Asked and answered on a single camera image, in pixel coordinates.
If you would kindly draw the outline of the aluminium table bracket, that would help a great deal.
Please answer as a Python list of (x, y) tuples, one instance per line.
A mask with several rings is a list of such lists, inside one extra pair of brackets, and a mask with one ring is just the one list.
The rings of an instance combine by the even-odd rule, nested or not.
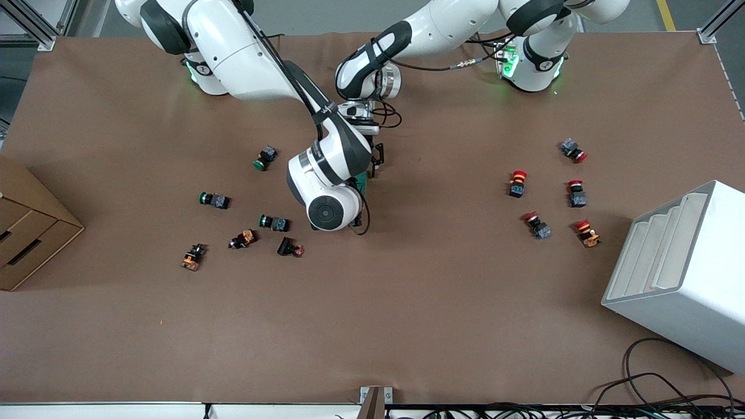
[(360, 387), (361, 408), (356, 419), (389, 419), (387, 405), (393, 404), (393, 387)]

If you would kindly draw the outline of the aluminium frame post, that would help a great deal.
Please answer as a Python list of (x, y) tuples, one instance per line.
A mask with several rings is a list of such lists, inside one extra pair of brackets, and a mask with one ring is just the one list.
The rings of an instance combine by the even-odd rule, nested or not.
[(68, 35), (80, 0), (0, 0), (0, 46), (52, 51)]
[(716, 44), (716, 32), (743, 7), (745, 7), (745, 0), (726, 0), (702, 27), (696, 29), (699, 43), (701, 45)]

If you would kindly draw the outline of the white slotted bin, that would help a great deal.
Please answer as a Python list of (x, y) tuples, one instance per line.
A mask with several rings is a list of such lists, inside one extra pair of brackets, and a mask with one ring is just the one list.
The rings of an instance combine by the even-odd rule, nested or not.
[(745, 375), (745, 193), (712, 180), (635, 218), (601, 303)]

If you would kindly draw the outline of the brown cardboard box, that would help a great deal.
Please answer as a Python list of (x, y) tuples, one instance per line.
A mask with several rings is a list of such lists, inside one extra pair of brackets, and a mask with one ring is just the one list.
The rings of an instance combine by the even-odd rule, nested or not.
[(12, 292), (85, 228), (31, 172), (0, 155), (0, 292)]

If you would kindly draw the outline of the white table edge rail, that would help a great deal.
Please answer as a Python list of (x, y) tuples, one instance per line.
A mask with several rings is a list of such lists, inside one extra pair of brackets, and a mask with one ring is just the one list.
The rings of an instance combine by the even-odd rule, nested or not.
[(356, 419), (354, 404), (0, 404), (0, 419)]

